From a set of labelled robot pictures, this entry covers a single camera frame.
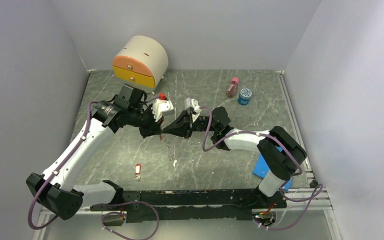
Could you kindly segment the key with red label fob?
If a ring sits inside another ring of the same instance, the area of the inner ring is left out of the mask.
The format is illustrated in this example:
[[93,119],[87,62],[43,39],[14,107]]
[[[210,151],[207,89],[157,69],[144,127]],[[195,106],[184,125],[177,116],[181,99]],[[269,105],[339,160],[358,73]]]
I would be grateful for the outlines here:
[[139,181],[141,180],[141,176],[140,176],[140,174],[141,174],[141,168],[142,168],[142,166],[141,166],[140,163],[136,164],[135,167],[134,167],[134,179],[135,179],[137,182],[139,182]]

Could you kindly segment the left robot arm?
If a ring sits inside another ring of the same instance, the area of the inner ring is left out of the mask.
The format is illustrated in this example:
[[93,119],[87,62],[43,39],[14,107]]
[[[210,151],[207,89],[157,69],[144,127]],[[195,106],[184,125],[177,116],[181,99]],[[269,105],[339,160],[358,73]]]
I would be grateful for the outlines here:
[[31,173],[26,184],[33,195],[27,222],[34,229],[46,227],[33,223],[37,203],[62,220],[70,219],[83,207],[103,205],[117,210],[126,205],[124,190],[112,181],[77,185],[76,181],[96,150],[118,129],[132,126],[142,137],[160,135],[164,117],[175,112],[173,103],[156,95],[147,100],[146,93],[123,85],[110,101],[91,101],[87,105],[85,123],[66,150],[41,174]]

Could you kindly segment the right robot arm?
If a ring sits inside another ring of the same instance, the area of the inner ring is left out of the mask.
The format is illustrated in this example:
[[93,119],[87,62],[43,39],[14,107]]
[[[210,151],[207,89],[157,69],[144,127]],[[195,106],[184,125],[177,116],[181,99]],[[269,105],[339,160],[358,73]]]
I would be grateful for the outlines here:
[[188,139],[194,132],[204,132],[202,150],[214,148],[224,151],[244,150],[260,153],[268,171],[255,193],[255,202],[262,208],[273,203],[278,192],[293,176],[303,172],[302,162],[307,153],[295,139],[280,126],[266,131],[247,131],[230,126],[230,118],[224,107],[209,110],[208,116],[193,116],[192,110],[181,115],[162,133]]

